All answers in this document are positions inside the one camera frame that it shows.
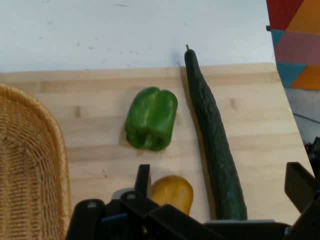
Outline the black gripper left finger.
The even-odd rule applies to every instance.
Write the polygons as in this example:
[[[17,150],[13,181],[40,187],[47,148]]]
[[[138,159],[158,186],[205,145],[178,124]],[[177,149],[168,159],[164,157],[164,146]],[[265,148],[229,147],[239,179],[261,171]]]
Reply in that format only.
[[[74,208],[67,240],[222,240],[223,236],[170,204],[149,198],[150,165],[138,167],[135,185],[118,199],[80,201]]]

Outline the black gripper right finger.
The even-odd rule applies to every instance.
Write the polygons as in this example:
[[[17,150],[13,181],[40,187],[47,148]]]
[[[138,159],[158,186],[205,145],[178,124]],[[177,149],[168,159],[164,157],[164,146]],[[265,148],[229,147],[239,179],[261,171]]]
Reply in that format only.
[[[320,183],[300,163],[286,165],[284,190],[300,212],[286,231],[286,240],[318,240],[320,238]]]

